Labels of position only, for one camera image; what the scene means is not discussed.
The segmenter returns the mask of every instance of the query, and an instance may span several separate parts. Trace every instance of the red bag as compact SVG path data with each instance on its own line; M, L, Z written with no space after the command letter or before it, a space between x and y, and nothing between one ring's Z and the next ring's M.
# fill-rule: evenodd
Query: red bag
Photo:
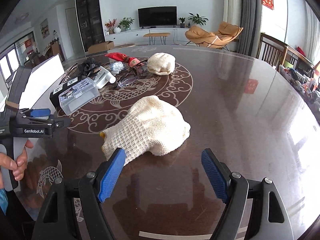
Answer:
M303 50L300 47L297 47L297 52L299 52L303 57L306 57L306 54L303 52Z
M114 59L116 61L122 61L124 63L127 63L129 67L133 67L140 63L140 60L138 60L135 57L129 57L126 54L120 53L120 52L111 52L105 55L106 57L109 57L111 59Z

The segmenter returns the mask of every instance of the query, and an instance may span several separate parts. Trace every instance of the blue sleeve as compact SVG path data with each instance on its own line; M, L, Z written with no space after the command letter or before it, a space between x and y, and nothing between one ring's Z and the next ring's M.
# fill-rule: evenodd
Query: blue sleeve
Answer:
M4 214L7 213L7 207L8 207L8 198L5 190L2 188L0 189L0 207Z

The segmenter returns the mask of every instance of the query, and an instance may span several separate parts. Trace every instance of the wooden railing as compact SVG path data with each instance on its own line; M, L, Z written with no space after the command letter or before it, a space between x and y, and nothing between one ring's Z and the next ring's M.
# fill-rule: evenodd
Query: wooden railing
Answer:
M260 35L257 58L260 57L261 53L261 60L266 61L271 66L276 66L277 69L279 69L279 65L284 65L285 61L288 61L292 65L298 65L300 62L303 62L308 67L314 69L314 65L294 48L264 33L261 33Z

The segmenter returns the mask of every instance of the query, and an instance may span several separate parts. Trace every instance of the white vase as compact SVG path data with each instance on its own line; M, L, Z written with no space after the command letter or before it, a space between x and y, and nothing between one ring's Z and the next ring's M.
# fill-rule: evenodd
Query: white vase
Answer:
M114 33L119 33L121 32L121 28L120 27L113 28L113 31Z

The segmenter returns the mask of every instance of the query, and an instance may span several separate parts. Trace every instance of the ceiling light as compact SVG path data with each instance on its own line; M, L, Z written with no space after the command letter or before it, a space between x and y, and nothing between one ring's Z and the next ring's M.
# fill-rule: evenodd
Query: ceiling light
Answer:
M16 20L14 21L14 23L15 23L15 24L19 24L20 22L22 22L23 20L25 20L28 16L29 16L29 13L21 14L19 17L16 18Z

